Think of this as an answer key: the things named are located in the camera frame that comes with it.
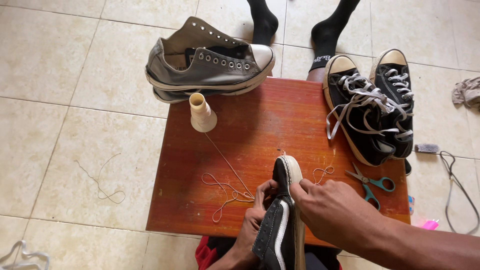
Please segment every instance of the hand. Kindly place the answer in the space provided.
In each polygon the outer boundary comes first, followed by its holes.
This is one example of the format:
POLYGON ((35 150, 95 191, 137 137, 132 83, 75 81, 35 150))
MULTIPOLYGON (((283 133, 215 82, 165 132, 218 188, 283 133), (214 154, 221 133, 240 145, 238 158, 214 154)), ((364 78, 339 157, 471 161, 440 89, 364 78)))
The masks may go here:
POLYGON ((328 180, 320 186, 302 179, 290 185, 290 195, 315 237, 346 250, 366 243, 383 224, 377 209, 344 182, 328 180))
POLYGON ((275 180, 268 180, 257 187, 255 193, 255 200, 253 207, 245 211, 243 224, 237 236, 237 240, 233 247, 224 255, 229 260, 233 261, 235 269, 251 269, 255 267, 260 261, 258 257, 252 252, 252 246, 260 228, 260 223, 264 219, 265 198, 269 195, 277 193, 278 183, 275 180))

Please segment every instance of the gray sneaker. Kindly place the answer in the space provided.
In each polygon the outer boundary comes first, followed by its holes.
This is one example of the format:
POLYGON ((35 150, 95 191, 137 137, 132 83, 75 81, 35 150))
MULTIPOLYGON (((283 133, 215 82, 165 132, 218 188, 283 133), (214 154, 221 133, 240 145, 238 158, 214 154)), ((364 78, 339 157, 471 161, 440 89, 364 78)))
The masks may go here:
POLYGON ((240 95, 261 84, 275 64, 273 50, 248 44, 190 17, 148 57, 145 74, 157 99, 175 103, 192 93, 240 95))

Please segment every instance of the thread spool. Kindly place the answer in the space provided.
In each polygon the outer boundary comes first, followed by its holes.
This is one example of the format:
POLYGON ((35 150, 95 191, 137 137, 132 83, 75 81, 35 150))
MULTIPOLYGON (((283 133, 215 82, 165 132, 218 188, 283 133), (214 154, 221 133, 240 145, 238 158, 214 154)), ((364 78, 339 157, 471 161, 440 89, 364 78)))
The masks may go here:
POLYGON ((209 132, 216 126, 216 114, 210 109, 205 97, 200 93, 190 96, 190 123, 196 131, 209 132))

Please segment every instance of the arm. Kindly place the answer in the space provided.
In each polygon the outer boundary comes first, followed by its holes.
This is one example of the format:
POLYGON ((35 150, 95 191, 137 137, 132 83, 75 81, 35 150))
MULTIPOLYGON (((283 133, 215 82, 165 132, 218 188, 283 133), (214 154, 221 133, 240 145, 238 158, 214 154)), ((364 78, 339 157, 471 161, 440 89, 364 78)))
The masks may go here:
POLYGON ((389 269, 475 269, 480 238, 428 231, 384 217, 343 182, 290 186, 302 220, 319 239, 389 269))
POLYGON ((253 269, 260 262, 252 252, 252 246, 264 219, 264 199, 276 194, 278 183, 268 180, 257 187, 253 207, 248 208, 243 218, 243 224, 233 247, 207 270, 246 270, 253 269))

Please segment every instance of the teal scissors handle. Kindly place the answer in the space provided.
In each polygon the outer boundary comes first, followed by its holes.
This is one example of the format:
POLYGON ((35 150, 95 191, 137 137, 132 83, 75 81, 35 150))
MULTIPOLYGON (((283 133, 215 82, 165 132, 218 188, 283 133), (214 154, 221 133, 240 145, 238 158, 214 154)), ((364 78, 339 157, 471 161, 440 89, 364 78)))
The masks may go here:
POLYGON ((365 185, 365 184, 362 184, 363 186, 363 189, 365 190, 365 200, 368 202, 368 200, 372 199, 374 201, 374 203, 377 205, 377 210, 380 211, 380 203, 378 202, 377 198, 375 198, 375 196, 373 195, 372 191, 370 190, 370 188, 365 185))
POLYGON ((375 186, 385 190, 385 191, 388 191, 388 192, 392 192, 395 190, 395 183, 393 182, 392 179, 388 178, 388 177, 382 177, 380 178, 380 180, 374 180, 374 179, 369 179, 370 183, 374 184, 375 186), (390 185, 392 186, 391 189, 387 189, 385 186, 384 186, 384 181, 387 181, 387 182, 390 182, 390 185))

